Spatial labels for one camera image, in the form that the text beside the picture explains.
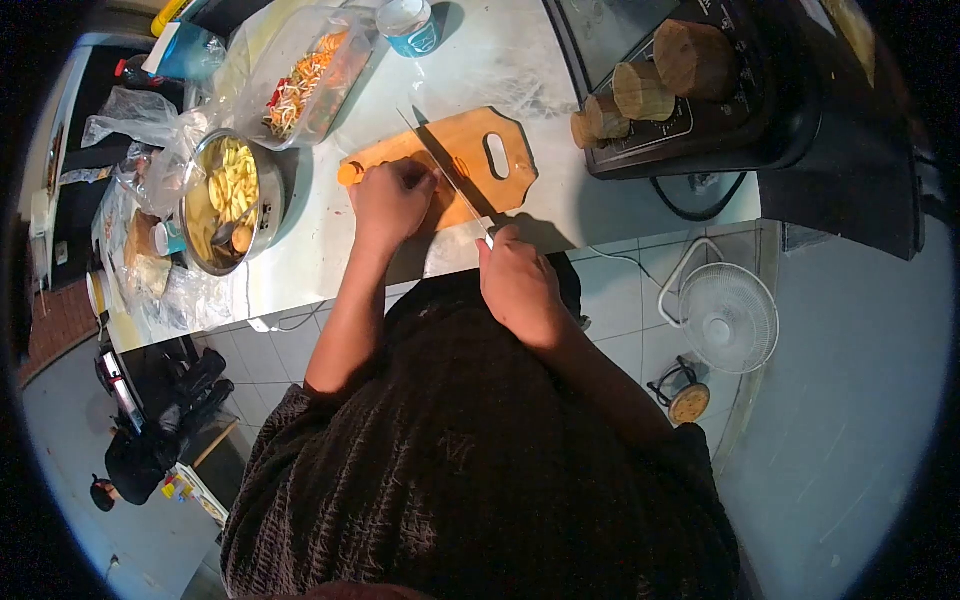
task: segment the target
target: brick wall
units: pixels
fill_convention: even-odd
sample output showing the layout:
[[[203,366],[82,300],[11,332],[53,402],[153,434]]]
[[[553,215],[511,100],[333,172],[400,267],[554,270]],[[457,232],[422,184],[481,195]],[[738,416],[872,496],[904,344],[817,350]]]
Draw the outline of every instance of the brick wall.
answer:
[[[46,314],[43,304],[46,302]],[[97,321],[86,296],[86,281],[78,281],[55,293],[37,295],[34,301],[34,330],[30,335],[30,362],[23,365],[20,386],[47,368],[68,350],[95,334]]]

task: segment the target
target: brown shirt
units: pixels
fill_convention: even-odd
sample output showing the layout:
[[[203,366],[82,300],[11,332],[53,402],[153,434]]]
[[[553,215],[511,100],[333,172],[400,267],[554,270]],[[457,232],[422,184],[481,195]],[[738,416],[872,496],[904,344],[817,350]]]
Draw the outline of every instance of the brown shirt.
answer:
[[[224,534],[231,595],[348,580],[732,596],[736,540],[699,426],[627,447],[476,302],[393,319],[377,365],[339,409],[294,385],[267,419]]]

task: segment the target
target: carrot slice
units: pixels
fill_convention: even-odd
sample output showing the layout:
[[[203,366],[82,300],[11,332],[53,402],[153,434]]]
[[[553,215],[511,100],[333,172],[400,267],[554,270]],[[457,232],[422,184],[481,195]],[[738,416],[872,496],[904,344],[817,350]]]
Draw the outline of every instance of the carrot slice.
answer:
[[[337,182],[345,187],[350,187],[363,180],[363,167],[355,162],[348,162],[337,171]]]

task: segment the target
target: wooden stick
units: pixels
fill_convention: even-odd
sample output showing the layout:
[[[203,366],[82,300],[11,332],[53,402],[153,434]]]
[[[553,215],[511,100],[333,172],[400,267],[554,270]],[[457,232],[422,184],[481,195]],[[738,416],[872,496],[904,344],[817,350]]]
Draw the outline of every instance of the wooden stick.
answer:
[[[623,116],[634,121],[666,121],[677,104],[652,62],[619,63],[613,70],[613,99]]]
[[[630,119],[620,114],[620,108],[611,95],[587,97],[584,106],[587,126],[598,139],[616,139],[630,133]]]
[[[663,21],[654,34],[654,62],[660,80],[681,98],[720,102],[733,92],[736,55],[711,25]]]
[[[236,426],[237,426],[237,423],[238,423],[238,422],[240,422],[240,419],[234,419],[233,421],[230,422],[229,425],[227,425],[227,428],[226,428],[226,429],[224,429],[223,431],[220,432],[220,435],[217,436],[217,438],[216,438],[213,442],[211,442],[209,446],[206,447],[206,450],[204,450],[204,453],[201,454],[200,456],[198,456],[198,457],[197,457],[197,460],[195,460],[195,461],[193,462],[193,468],[199,467],[199,466],[200,466],[200,463],[202,463],[203,461],[206,460],[206,457],[209,456],[210,452],[213,451],[213,448],[215,448],[215,447],[217,447],[218,445],[220,445],[220,442],[222,442],[222,441],[224,440],[224,438],[225,438],[227,435],[229,435],[229,433],[230,433],[231,431],[233,431],[234,429],[236,429]]]
[[[587,148],[603,148],[607,143],[590,131],[587,114],[577,111],[570,115],[570,131],[573,133],[573,143],[580,150]]]

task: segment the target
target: wooden cutting board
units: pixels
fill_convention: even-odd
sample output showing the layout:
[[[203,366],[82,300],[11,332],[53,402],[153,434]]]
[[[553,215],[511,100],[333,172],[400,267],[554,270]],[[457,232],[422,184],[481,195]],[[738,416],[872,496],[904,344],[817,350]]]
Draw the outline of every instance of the wooden cutting board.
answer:
[[[506,212],[523,205],[527,190],[537,179],[537,170],[523,129],[517,121],[502,116],[491,107],[482,107],[429,123],[425,127],[454,161],[454,168],[464,179],[465,185],[462,187],[469,190],[471,196],[482,195],[481,202],[473,203],[481,216],[492,216],[492,213]],[[503,140],[506,167],[509,169],[503,178],[494,171],[492,153],[498,151],[495,142],[491,144],[488,139],[492,133]],[[413,132],[378,142],[366,150],[347,156],[340,164],[355,163],[366,171],[383,162],[406,157],[429,169],[437,166]],[[459,200],[456,191],[444,178],[437,187],[420,231],[439,231],[472,220],[467,205]]]

